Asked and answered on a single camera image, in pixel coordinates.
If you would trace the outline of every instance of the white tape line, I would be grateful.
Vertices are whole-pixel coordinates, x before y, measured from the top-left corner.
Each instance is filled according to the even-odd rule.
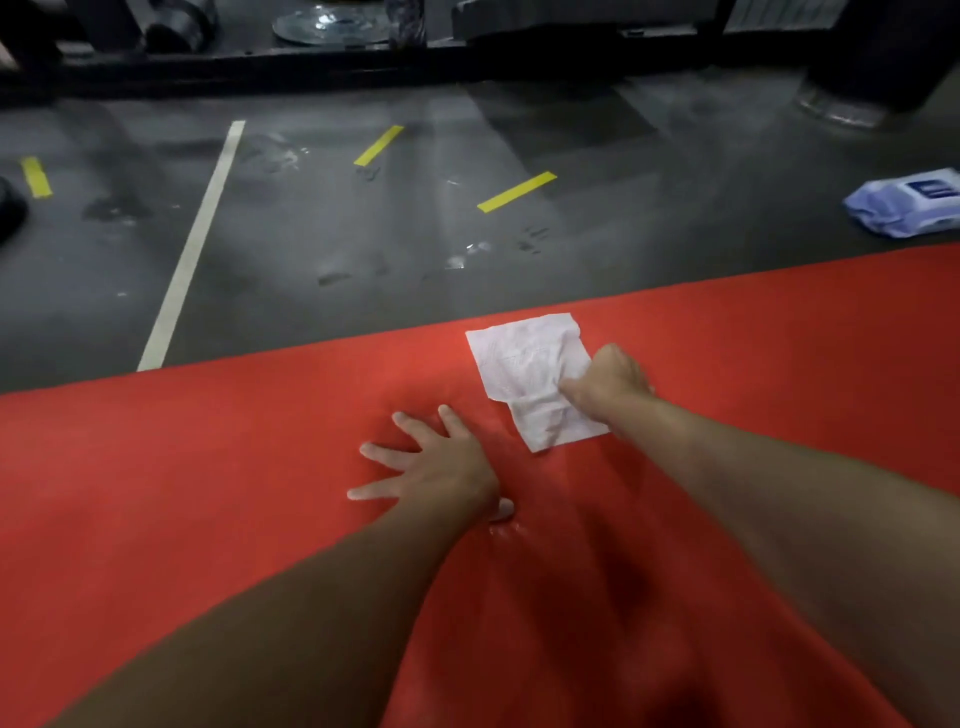
[[[183,252],[180,253],[177,270],[174,271],[174,276],[170,279],[167,295],[163,297],[160,312],[156,315],[154,330],[150,332],[147,346],[143,350],[143,356],[140,357],[140,365],[136,368],[138,372],[159,369],[163,366],[167,349],[170,347],[170,339],[173,338],[174,329],[177,327],[177,319],[183,310],[186,292],[190,288],[190,281],[197,270],[197,261],[200,260],[200,253],[204,249],[206,236],[210,232],[210,225],[213,223],[213,216],[217,212],[217,205],[220,204],[220,196],[224,192],[224,185],[227,184],[227,175],[233,165],[233,158],[236,157],[237,145],[240,143],[240,137],[243,136],[243,129],[246,124],[246,121],[234,121],[230,125],[227,140],[224,142],[224,149],[217,160],[217,166],[213,170],[210,184],[206,186],[204,199],[200,203],[197,217],[193,221],[193,227],[186,238],[186,245],[183,246]]]

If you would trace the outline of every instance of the red surface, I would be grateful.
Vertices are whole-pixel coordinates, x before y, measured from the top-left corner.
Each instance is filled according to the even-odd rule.
[[[441,402],[518,515],[444,565],[388,726],[902,725],[641,456],[527,452],[464,331],[571,311],[671,400],[955,489],[958,281],[960,246],[920,248],[4,397],[0,725],[368,522],[357,446]]]

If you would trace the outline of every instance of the yellow tape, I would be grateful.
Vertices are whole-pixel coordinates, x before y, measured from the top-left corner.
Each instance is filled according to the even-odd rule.
[[[518,184],[513,189],[508,189],[506,192],[503,192],[491,200],[487,200],[485,203],[478,205],[478,207],[484,212],[493,212],[495,209],[513,202],[516,198],[523,197],[523,195],[529,194],[538,187],[543,187],[548,182],[552,182],[556,179],[557,175],[555,175],[553,172],[544,172],[539,177],[534,177],[528,182]]]
[[[381,136],[379,139],[376,140],[376,142],[373,144],[373,146],[370,149],[368,149],[366,152],[360,155],[360,158],[357,159],[354,162],[354,164],[356,164],[358,167],[366,167],[374,159],[376,159],[376,156],[380,154],[380,152],[385,150],[387,148],[387,145],[390,144],[390,142],[392,142],[394,139],[396,139],[396,136],[402,131],[403,131],[403,127],[391,127],[390,129],[388,129],[387,132],[383,134],[383,136]]]
[[[47,180],[40,160],[36,157],[24,157],[20,160],[20,166],[23,167],[23,176],[27,178],[27,184],[34,197],[52,197],[54,191],[50,189],[50,181]]]

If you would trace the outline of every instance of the white vent grille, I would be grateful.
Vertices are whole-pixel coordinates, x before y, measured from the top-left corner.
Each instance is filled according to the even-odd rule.
[[[727,33],[832,28],[847,0],[738,0]]]

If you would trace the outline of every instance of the person's left hand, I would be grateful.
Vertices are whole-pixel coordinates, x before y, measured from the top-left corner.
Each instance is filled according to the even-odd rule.
[[[411,499],[440,503],[443,507],[465,509],[471,520],[489,517],[508,519],[514,504],[500,497],[500,483],[479,441],[447,405],[440,407],[440,419],[449,437],[427,423],[394,415],[394,423],[421,447],[420,452],[403,452],[364,443],[360,454],[402,475],[380,480],[347,493],[351,500],[375,498]]]

